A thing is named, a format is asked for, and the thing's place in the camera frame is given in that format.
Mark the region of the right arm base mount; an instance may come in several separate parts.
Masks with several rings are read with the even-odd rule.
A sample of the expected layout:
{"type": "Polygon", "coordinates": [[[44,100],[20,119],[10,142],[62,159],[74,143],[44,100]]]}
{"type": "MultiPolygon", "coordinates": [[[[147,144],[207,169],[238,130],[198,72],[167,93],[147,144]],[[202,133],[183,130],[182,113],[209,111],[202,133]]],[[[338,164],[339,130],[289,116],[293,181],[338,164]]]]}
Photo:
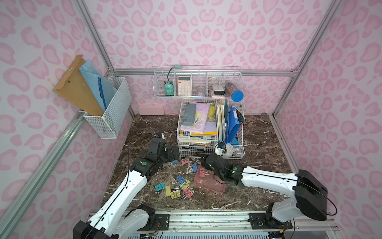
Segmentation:
{"type": "Polygon", "coordinates": [[[293,229],[293,223],[290,221],[279,222],[272,216],[267,217],[266,213],[250,213],[247,220],[253,230],[289,230],[293,229]]]}

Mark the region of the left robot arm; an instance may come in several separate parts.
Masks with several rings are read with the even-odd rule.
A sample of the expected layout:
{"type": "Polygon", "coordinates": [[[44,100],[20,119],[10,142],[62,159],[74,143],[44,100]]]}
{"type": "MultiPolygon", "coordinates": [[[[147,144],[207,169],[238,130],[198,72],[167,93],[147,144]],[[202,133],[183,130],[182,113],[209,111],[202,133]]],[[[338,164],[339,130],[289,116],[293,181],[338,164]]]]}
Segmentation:
{"type": "Polygon", "coordinates": [[[163,164],[177,159],[178,148],[168,146],[164,134],[156,133],[108,201],[87,222],[75,225],[73,238],[127,239],[137,231],[145,232],[142,239],[162,238],[168,229],[168,217],[157,216],[155,209],[145,204],[128,213],[126,209],[163,164]]]}

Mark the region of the tube with blue cap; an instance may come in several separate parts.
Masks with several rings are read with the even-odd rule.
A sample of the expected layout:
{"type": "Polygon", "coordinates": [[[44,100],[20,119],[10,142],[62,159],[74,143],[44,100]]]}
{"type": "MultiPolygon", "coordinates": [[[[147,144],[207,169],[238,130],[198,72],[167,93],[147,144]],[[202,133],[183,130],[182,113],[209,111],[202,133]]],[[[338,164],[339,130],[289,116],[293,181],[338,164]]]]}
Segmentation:
{"type": "Polygon", "coordinates": [[[225,90],[226,94],[228,94],[234,102],[240,102],[244,98],[244,93],[232,82],[226,82],[225,90]]]}

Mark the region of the clear small jar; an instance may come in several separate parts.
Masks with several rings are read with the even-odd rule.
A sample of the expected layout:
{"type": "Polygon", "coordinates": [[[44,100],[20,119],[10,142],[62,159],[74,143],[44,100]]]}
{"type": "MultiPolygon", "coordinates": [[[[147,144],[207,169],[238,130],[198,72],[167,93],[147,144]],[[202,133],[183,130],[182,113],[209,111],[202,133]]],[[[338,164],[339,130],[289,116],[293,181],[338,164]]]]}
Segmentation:
{"type": "Polygon", "coordinates": [[[205,97],[206,96],[206,88],[203,86],[197,87],[197,96],[198,97],[205,97]]]}

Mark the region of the grey pencil pouch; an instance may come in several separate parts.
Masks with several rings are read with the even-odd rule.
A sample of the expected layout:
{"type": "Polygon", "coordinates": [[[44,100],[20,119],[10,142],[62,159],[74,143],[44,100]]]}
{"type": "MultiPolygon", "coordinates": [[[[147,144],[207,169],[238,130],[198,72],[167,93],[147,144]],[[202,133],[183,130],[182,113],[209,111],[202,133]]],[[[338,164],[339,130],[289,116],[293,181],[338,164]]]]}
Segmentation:
{"type": "Polygon", "coordinates": [[[193,126],[196,118],[196,104],[186,104],[182,126],[193,126]]]}

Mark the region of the pink white timer device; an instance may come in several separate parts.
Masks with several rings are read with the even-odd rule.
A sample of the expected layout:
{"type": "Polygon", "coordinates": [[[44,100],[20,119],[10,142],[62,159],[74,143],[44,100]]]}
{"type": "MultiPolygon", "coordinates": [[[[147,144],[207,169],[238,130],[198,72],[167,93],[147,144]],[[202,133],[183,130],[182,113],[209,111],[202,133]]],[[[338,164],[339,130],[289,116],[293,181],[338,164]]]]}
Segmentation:
{"type": "Polygon", "coordinates": [[[224,99],[225,88],[223,87],[221,80],[218,77],[208,78],[210,96],[213,99],[224,99]]]}

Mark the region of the blue file folder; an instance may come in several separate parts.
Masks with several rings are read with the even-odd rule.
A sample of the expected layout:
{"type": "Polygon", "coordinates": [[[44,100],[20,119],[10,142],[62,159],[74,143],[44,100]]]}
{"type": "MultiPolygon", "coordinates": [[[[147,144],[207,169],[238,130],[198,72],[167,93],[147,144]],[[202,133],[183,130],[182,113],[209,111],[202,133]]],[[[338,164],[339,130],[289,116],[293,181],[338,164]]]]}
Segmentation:
{"type": "Polygon", "coordinates": [[[232,143],[240,129],[239,117],[235,106],[231,106],[226,123],[226,133],[224,143],[232,143]]]}

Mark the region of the pink binder clip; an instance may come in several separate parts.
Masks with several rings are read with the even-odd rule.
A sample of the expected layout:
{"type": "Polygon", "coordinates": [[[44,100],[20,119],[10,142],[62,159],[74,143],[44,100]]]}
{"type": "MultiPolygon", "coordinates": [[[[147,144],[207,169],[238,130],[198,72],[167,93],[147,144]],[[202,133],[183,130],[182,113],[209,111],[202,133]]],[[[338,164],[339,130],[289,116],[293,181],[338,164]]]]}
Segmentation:
{"type": "Polygon", "coordinates": [[[189,159],[189,158],[185,158],[185,159],[182,159],[182,160],[181,160],[181,164],[182,164],[182,165],[186,165],[186,164],[188,164],[188,163],[190,163],[190,159],[189,159]]]}
{"type": "Polygon", "coordinates": [[[200,167],[200,170],[199,170],[199,177],[200,178],[205,178],[206,176],[206,169],[203,168],[203,167],[200,167]]]}
{"type": "Polygon", "coordinates": [[[189,198],[189,199],[191,199],[192,196],[193,196],[193,192],[192,192],[189,188],[185,188],[185,189],[183,190],[183,193],[184,193],[184,195],[185,195],[187,198],[189,198]]]}

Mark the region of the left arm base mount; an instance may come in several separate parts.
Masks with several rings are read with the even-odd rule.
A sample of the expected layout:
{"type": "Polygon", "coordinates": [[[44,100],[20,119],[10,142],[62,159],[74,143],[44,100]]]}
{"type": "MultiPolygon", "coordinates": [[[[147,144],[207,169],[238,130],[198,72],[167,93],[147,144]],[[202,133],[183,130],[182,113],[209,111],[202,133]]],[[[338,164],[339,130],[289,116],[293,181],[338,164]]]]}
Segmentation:
{"type": "Polygon", "coordinates": [[[170,214],[157,214],[148,205],[141,204],[126,214],[130,223],[138,223],[135,231],[169,230],[170,214]]]}

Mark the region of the pink binder clip bottom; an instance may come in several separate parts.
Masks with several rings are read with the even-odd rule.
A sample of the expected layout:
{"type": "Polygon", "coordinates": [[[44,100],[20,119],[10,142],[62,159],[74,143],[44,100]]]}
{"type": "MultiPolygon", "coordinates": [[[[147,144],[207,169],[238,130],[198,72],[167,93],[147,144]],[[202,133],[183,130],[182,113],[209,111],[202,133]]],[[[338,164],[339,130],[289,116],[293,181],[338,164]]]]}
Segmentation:
{"type": "Polygon", "coordinates": [[[183,190],[183,193],[184,193],[184,195],[185,195],[187,198],[189,198],[189,199],[191,199],[192,196],[193,196],[193,192],[192,192],[189,188],[185,188],[185,189],[183,190]]]}

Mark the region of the white mesh wall basket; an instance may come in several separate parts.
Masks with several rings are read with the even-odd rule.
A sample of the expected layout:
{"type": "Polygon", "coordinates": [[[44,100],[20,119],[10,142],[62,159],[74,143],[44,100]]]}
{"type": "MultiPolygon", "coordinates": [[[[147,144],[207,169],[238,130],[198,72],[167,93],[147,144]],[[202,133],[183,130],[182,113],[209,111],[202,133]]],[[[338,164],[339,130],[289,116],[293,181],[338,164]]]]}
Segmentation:
{"type": "Polygon", "coordinates": [[[118,90],[108,108],[102,116],[84,114],[85,120],[102,139],[117,138],[128,108],[132,101],[132,95],[125,77],[109,77],[107,79],[118,90]]]}

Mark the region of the pink pencil case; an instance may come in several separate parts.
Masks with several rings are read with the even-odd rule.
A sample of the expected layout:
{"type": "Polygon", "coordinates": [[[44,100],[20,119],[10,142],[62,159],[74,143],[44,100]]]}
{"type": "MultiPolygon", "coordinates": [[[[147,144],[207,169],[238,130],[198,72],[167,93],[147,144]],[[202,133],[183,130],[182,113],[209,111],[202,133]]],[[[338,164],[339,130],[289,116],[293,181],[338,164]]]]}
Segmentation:
{"type": "Polygon", "coordinates": [[[141,116],[162,116],[165,114],[164,107],[158,104],[143,104],[137,107],[141,116]]]}

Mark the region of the pink binder clip top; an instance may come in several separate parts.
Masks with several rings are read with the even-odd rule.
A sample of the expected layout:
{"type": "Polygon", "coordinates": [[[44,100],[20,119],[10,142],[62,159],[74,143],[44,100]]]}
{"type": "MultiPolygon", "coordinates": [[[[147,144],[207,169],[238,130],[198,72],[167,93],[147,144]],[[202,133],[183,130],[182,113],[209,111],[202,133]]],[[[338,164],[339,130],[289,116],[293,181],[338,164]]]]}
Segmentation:
{"type": "Polygon", "coordinates": [[[185,159],[182,159],[182,160],[181,160],[181,164],[182,164],[182,165],[186,165],[186,164],[188,164],[188,163],[190,163],[190,159],[189,159],[189,158],[185,158],[185,159]]]}

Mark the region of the pink storage box tray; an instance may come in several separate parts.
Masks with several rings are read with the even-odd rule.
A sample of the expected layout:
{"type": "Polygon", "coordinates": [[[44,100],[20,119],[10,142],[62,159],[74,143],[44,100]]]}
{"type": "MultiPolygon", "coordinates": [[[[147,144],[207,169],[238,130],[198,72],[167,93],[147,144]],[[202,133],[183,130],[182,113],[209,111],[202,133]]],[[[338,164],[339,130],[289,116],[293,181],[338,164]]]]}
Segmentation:
{"type": "Polygon", "coordinates": [[[194,178],[194,184],[197,187],[209,190],[211,192],[217,193],[217,194],[223,194],[226,190],[226,183],[222,181],[218,176],[215,175],[215,173],[211,170],[206,170],[206,176],[205,178],[199,177],[199,170],[195,175],[194,178]]]}

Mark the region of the yellow green binder clip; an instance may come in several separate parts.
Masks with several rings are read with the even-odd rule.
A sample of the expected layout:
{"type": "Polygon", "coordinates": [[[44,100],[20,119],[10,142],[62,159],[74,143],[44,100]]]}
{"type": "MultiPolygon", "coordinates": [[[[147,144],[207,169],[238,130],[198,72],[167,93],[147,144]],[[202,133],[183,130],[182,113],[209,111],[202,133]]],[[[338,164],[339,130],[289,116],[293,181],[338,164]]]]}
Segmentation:
{"type": "Polygon", "coordinates": [[[181,187],[182,187],[182,189],[188,189],[189,188],[189,186],[190,186],[190,184],[191,184],[191,182],[189,181],[189,180],[185,180],[184,182],[183,182],[183,184],[181,185],[181,187]]]}

